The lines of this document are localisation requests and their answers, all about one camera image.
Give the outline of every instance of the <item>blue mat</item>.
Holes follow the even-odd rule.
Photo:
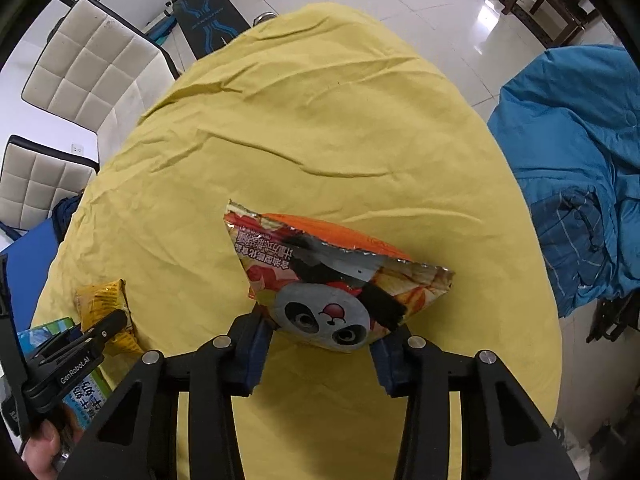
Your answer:
[[[1,253],[8,255],[6,275],[18,332],[27,330],[31,325],[49,267],[57,252],[58,240],[49,218]]]

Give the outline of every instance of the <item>silver bolt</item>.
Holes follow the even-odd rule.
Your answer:
[[[155,350],[151,350],[147,353],[145,353],[142,356],[142,362],[145,365],[154,365],[158,362],[158,359],[160,358],[160,352],[156,352]]]
[[[411,348],[424,348],[425,346],[427,346],[427,342],[425,341],[425,339],[423,337],[420,337],[419,335],[412,335],[409,339],[406,340],[406,342]]]
[[[228,335],[219,335],[213,340],[216,348],[228,348],[231,345],[231,338]]]
[[[479,357],[483,363],[486,363],[488,365],[492,365],[498,360],[496,354],[491,352],[491,350],[482,350]]]

